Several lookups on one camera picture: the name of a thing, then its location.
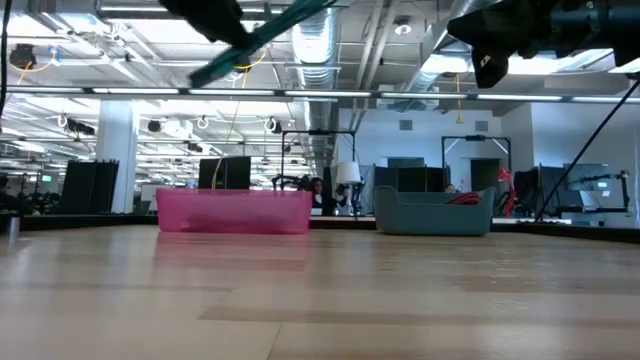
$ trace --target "woman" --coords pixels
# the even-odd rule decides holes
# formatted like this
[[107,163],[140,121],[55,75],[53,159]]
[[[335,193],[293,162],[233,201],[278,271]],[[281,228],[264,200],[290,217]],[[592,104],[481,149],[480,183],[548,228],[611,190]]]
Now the woman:
[[335,201],[324,193],[324,181],[320,178],[311,179],[311,196],[314,209],[322,209],[323,216],[332,216]]

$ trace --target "wooden table surface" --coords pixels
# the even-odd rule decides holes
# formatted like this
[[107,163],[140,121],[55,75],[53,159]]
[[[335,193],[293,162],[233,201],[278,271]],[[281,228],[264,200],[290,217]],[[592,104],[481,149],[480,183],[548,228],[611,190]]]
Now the wooden table surface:
[[2,360],[640,359],[640,247],[113,227],[0,241]]

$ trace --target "column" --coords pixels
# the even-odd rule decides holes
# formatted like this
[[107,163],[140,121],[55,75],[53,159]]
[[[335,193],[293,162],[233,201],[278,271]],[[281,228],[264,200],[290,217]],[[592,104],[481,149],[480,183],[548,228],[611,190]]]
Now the column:
[[111,211],[131,213],[136,182],[139,116],[130,100],[102,101],[96,159],[120,163]]

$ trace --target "plastic bin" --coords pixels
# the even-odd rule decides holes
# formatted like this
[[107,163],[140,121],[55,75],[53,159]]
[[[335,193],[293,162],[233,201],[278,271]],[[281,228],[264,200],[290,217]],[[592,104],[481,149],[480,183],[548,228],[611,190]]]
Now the plastic bin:
[[306,234],[311,195],[304,191],[158,189],[161,231]]
[[483,236],[491,229],[495,188],[484,190],[478,205],[449,205],[460,194],[400,193],[373,189],[378,230],[395,235]]

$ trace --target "computer monitor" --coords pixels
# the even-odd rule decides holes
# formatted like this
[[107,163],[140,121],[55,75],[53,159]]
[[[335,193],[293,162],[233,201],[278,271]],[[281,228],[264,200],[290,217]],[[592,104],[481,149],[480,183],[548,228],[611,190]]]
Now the computer monitor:
[[610,191],[611,181],[606,178],[611,168],[607,164],[577,164],[565,179],[565,188],[572,191]]

